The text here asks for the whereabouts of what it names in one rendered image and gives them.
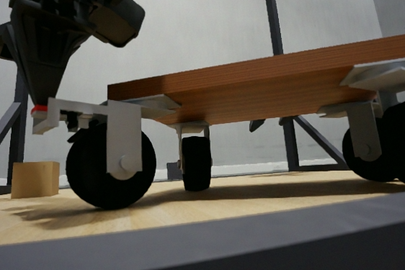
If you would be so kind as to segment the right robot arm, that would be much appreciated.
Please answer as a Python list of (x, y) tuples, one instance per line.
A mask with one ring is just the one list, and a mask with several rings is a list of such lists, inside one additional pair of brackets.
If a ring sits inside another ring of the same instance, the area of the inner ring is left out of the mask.
[(116, 7), (105, 0), (87, 1), (94, 5), (89, 22), (98, 26), (93, 37), (116, 48), (123, 48), (137, 38), (146, 12), (134, 0), (122, 0)]

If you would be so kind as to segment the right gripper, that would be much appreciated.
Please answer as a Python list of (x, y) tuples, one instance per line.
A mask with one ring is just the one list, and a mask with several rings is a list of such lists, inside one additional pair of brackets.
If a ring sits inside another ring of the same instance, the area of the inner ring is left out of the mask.
[(0, 59), (16, 63), (34, 107), (56, 98), (69, 58), (97, 31), (93, 7), (87, 0), (9, 0)]

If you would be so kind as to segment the brown cardboard box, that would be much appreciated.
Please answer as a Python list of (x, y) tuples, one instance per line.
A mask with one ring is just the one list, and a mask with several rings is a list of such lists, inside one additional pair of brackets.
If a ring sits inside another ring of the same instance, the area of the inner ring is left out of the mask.
[(51, 197), (59, 192), (60, 163), (13, 163), (11, 199)]

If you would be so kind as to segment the wooden dolly with black caster wheels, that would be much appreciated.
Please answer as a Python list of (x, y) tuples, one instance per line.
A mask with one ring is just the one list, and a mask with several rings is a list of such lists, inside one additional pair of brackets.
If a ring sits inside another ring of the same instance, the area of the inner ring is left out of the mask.
[(108, 84), (99, 105), (49, 97), (31, 109), (32, 134), (65, 121), (75, 132), (67, 140), (69, 186), (107, 209), (137, 202), (153, 183), (156, 154), (141, 118), (176, 130), (188, 191), (210, 186), (209, 126), (314, 113), (348, 118), (342, 154), (355, 174), (405, 183), (405, 102), (396, 96), (403, 91), (405, 34)]

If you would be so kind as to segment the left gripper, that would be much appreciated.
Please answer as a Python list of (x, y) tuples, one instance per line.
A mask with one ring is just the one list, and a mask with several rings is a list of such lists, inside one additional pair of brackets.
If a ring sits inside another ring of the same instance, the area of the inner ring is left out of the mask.
[[(286, 124), (287, 122), (293, 120), (294, 118), (298, 117), (299, 115), (295, 115), (295, 116), (289, 116), (289, 117), (280, 117), (278, 124), (280, 126), (283, 126), (284, 124)], [(266, 119), (263, 120), (251, 120), (249, 123), (249, 131), (250, 132), (254, 132), (258, 127), (260, 127), (261, 125), (264, 124), (264, 121)]]

